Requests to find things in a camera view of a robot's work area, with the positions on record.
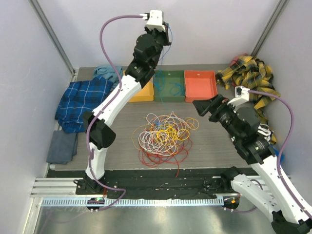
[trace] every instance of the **orange tray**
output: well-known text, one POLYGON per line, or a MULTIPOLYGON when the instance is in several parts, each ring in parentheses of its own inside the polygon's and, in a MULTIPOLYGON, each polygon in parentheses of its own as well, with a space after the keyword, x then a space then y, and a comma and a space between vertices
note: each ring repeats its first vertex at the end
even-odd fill
POLYGON ((207 100, 218 94, 214 71, 185 71, 185 102, 207 100))

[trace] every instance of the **yellow box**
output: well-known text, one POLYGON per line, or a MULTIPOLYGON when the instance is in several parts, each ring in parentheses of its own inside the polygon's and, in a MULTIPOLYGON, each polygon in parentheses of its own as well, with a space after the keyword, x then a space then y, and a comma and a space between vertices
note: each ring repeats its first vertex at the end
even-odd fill
POLYGON ((154 86, 153 82, 149 81, 144 88, 135 94, 129 102, 139 102, 139 101, 154 101, 154 86))

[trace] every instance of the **blue plaid cloth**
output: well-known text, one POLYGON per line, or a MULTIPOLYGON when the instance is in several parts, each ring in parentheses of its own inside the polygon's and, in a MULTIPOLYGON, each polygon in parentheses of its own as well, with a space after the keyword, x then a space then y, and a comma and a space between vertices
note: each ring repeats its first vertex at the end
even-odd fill
POLYGON ((106 79, 71 82, 59 102, 55 119, 66 133, 84 132, 83 112, 99 106, 112 86, 113 83, 106 79))

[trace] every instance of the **light blue cloth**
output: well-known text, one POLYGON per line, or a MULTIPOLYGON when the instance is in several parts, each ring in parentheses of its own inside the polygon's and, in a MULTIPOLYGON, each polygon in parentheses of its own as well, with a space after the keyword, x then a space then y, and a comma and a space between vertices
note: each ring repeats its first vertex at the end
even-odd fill
MULTIPOLYGON (((122 67, 116 67, 120 76, 122 77, 122 67)), ((93 79, 107 79, 113 83, 113 87, 111 91, 113 91, 117 85, 119 84, 118 76, 116 72, 113 70, 112 66, 100 66, 94 69, 93 71, 93 79)))

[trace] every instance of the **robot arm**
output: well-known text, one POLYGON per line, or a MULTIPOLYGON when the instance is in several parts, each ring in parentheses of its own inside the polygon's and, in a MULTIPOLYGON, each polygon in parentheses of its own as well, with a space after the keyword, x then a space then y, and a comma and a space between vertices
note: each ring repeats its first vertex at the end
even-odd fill
POLYGON ((312 207, 302 198, 289 178, 281 169, 278 174, 277 156, 268 141, 258 132, 260 120, 253 108, 241 107, 235 112, 235 105, 249 100, 247 88, 235 88, 235 98, 229 101, 222 95, 210 100, 194 101, 200 116, 211 113, 209 121, 220 122, 231 135, 238 154, 259 174, 274 197, 267 195, 258 186, 250 182, 237 168, 231 168, 221 177, 231 182, 231 187, 244 195, 257 206, 272 222, 278 234, 306 234, 312 228, 312 220, 301 210, 294 198, 281 181, 285 179, 292 193, 312 213, 312 207))
MULTIPOLYGON (((122 88, 120 89, 117 86, 100 106, 92 112, 83 114, 85 129, 88 128, 94 117, 99 114, 91 127, 89 139, 90 148, 94 152, 92 167, 96 179, 101 179, 104 176, 106 153, 108 147, 116 138, 116 134, 111 129, 115 117, 129 99, 138 93, 152 78, 163 47, 171 44, 168 38, 168 25, 163 21, 162 11, 150 11, 150 13, 142 14, 142 18, 147 20, 146 34, 140 35, 136 40, 133 53, 134 59, 122 77, 122 88)), ((85 180, 87 186, 96 192, 98 185, 93 180, 89 168, 86 169, 85 180)))

